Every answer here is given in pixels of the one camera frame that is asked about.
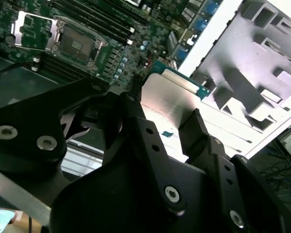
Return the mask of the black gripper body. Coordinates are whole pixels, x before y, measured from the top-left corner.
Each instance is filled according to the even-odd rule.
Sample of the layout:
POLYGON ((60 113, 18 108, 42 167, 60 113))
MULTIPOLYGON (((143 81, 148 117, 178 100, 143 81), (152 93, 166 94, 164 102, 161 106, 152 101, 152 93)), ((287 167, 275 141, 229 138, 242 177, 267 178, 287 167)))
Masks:
POLYGON ((159 172, 175 173, 151 181, 147 165, 133 151, 122 150, 109 164, 70 184, 56 200, 50 218, 52 233, 219 233, 207 223, 213 193, 206 173, 169 158, 159 172))

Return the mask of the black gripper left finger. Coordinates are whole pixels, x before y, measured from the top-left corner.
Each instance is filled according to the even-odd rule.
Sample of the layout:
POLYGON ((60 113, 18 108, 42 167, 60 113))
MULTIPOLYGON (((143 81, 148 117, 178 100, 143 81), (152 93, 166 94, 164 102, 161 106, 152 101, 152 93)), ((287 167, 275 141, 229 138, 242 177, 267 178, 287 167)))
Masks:
POLYGON ((102 167, 131 150, 147 165, 151 181, 171 175, 176 182, 171 168, 159 172, 169 157, 139 99, 83 79, 0 108, 0 198, 50 226, 56 200, 72 184, 60 168, 66 143, 89 128, 103 132, 102 167))

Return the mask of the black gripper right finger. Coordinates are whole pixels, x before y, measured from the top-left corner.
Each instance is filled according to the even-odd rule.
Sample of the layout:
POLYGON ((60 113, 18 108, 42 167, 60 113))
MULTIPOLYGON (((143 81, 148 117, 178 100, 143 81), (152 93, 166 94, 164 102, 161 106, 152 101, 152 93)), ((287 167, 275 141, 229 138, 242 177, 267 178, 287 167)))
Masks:
POLYGON ((251 162, 241 155, 229 159, 220 140, 211 136, 200 111, 194 109, 178 129, 187 163, 211 180, 213 203, 207 223, 221 233, 288 233, 289 212, 251 162))

